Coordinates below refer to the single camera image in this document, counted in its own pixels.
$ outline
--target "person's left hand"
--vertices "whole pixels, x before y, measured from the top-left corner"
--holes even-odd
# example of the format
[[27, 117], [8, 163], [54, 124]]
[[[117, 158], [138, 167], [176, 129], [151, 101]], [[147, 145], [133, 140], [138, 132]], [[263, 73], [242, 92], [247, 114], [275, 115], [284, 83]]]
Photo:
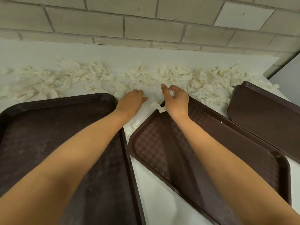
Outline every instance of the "person's left hand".
[[148, 98], [144, 97], [143, 90], [134, 89], [120, 99], [116, 110], [125, 114], [129, 119], [132, 119], [147, 100]]

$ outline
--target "tiled wall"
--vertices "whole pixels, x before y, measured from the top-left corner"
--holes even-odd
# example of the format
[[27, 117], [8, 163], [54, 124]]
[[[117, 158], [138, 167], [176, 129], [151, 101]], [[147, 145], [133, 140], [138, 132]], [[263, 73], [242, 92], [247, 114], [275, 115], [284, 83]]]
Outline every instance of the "tiled wall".
[[300, 0], [0, 0], [0, 37], [258, 54], [300, 50]]

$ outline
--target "person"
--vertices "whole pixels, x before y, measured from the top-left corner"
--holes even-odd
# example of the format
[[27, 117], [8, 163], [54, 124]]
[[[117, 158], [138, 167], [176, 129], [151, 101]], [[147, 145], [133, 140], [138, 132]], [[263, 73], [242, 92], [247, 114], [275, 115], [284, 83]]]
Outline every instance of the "person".
[[[185, 91], [175, 85], [161, 86], [167, 112], [243, 224], [300, 224], [297, 212], [270, 185], [189, 118], [189, 96]], [[54, 150], [0, 198], [0, 224], [57, 224], [85, 174], [147, 99], [142, 90], [125, 94], [112, 113]]]

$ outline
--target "dark brown plastic tray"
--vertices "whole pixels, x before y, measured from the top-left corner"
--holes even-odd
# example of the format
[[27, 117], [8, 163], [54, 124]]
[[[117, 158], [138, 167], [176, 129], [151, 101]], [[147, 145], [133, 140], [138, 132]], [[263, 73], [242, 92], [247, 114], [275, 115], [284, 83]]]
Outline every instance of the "dark brown plastic tray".
[[[188, 113], [291, 204], [290, 165], [280, 151], [191, 97]], [[213, 224], [241, 224], [167, 112], [154, 111], [142, 123], [129, 139], [129, 151]]]
[[300, 163], [300, 107], [256, 85], [234, 90], [228, 117]]
[[[25, 102], [0, 114], [0, 196], [71, 136], [111, 113], [109, 94]], [[124, 130], [84, 177], [60, 224], [145, 224]]]

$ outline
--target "white countertop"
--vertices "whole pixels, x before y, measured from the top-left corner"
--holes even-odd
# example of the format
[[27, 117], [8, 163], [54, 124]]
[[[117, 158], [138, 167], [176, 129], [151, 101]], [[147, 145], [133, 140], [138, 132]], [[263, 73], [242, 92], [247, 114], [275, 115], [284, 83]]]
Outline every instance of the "white countertop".
[[[58, 66], [56, 66], [58, 58], [81, 63], [99, 60], [108, 69], [116, 73], [131, 70], [139, 63], [145, 64], [149, 71], [157, 71], [162, 64], [166, 64], [171, 68], [180, 64], [191, 69], [208, 69], [219, 65], [231, 67], [238, 63], [241, 69], [262, 74], [277, 60], [275, 57], [268, 56], [214, 54], [197, 51], [93, 44], [0, 40], [0, 66], [6, 68], [32, 65], [45, 69], [58, 69]], [[9, 75], [2, 75], [0, 76], [0, 85], [12, 80]], [[66, 92], [66, 96], [80, 94], [87, 94], [87, 92], [78, 87], [74, 87]], [[275, 91], [275, 94], [285, 98], [278, 90]], [[8, 99], [0, 100], [0, 112], [13, 104], [15, 102]], [[143, 122], [152, 111], [142, 108], [137, 118]], [[216, 111], [227, 116], [222, 109]], [[291, 166], [292, 207], [300, 213], [300, 164], [292, 159], [288, 158], [288, 160]], [[138, 161], [132, 158], [132, 163], [148, 225], [211, 224]]]

